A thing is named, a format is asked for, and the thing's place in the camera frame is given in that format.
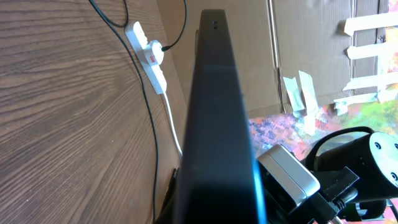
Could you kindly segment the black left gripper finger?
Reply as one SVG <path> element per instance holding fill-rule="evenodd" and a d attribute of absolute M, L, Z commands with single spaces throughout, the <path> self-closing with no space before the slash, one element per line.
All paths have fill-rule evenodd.
<path fill-rule="evenodd" d="M 177 181 L 180 169 L 176 168 L 172 172 L 170 182 L 165 194 L 164 202 L 160 215 L 155 219 L 155 224 L 172 224 L 174 215 L 174 202 L 176 196 Z"/>

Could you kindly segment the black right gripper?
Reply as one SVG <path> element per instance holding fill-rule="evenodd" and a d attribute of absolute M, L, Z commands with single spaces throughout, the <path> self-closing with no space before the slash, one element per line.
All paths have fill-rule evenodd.
<path fill-rule="evenodd" d="M 291 223 L 328 223 L 358 195 L 353 185 L 359 177 L 348 167 L 314 175 L 320 189 L 289 214 Z"/>

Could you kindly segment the blue Galaxy smartphone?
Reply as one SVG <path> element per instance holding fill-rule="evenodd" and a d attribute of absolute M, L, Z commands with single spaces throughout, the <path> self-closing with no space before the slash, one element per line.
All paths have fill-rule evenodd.
<path fill-rule="evenodd" d="M 174 223 L 265 223 L 266 206 L 226 14 L 198 30 Z"/>

